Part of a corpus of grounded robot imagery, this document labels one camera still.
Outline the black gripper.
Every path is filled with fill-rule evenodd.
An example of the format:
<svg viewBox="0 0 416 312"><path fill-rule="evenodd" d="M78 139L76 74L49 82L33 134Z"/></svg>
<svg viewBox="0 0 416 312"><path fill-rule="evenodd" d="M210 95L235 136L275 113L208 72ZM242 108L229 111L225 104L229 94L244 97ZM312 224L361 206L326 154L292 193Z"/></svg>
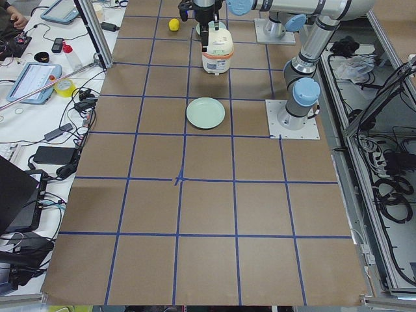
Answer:
<svg viewBox="0 0 416 312"><path fill-rule="evenodd" d="M214 29L216 31L218 31L220 28L218 16L219 16L219 10L222 8L222 3L223 3L223 0L214 1L214 20L213 21L214 21Z"/></svg>
<svg viewBox="0 0 416 312"><path fill-rule="evenodd" d="M214 20L215 0L183 0L178 4L179 15L182 21L189 18L188 12L194 11L194 18L200 23L201 51L207 51L209 45L209 25Z"/></svg>

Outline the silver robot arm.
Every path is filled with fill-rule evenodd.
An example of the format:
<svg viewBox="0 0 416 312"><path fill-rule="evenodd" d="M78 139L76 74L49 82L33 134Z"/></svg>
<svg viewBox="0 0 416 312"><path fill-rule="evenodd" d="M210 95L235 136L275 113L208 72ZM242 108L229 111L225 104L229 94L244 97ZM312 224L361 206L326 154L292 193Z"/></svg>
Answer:
<svg viewBox="0 0 416 312"><path fill-rule="evenodd" d="M294 34L301 30L307 21L306 14L272 9L272 1L226 1L226 5L236 16L245 15L251 10L268 12L267 19L254 19L257 42L263 44L294 45Z"/></svg>
<svg viewBox="0 0 416 312"><path fill-rule="evenodd" d="M278 122L287 129L303 128L307 115L316 104L320 86L313 79L316 64L330 38L343 20L354 20L366 14L374 1L227 1L229 11L243 16L251 10L273 12L288 30L298 31L307 16L316 17L313 28L298 55L284 67L289 93L284 108L277 113Z"/></svg>

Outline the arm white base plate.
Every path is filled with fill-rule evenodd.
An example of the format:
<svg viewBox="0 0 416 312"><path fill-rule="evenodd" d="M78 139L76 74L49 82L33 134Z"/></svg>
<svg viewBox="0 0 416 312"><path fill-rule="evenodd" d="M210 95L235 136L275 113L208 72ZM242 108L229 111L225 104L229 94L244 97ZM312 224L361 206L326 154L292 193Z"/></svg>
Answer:
<svg viewBox="0 0 416 312"><path fill-rule="evenodd" d="M307 116L294 117L286 110L286 100L265 101L269 137L273 139L319 140L319 130L313 108Z"/></svg>
<svg viewBox="0 0 416 312"><path fill-rule="evenodd" d="M281 46L293 46L296 44L293 32L286 31L281 23L275 23L269 19L254 19L255 34L258 44L275 44Z"/></svg>

